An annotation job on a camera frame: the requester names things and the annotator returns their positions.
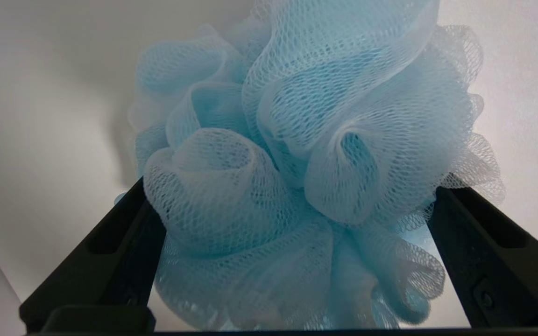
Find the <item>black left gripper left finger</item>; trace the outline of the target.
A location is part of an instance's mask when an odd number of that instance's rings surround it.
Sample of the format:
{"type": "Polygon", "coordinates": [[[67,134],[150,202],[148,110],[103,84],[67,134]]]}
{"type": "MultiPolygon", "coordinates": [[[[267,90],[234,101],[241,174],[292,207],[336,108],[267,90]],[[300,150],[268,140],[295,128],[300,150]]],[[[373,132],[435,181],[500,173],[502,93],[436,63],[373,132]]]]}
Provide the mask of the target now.
{"type": "Polygon", "coordinates": [[[28,334],[152,334],[166,228],[140,179],[21,304],[28,334]]]}

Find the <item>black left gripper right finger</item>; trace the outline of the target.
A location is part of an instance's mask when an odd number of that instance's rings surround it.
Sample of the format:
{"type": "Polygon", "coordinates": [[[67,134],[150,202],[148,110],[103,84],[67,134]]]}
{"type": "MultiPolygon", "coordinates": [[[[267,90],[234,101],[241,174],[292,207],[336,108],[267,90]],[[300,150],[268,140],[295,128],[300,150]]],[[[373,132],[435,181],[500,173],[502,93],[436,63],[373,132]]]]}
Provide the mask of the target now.
{"type": "Polygon", "coordinates": [[[538,327],[538,240],[470,188],[438,188],[428,228],[471,327],[538,327]]]}

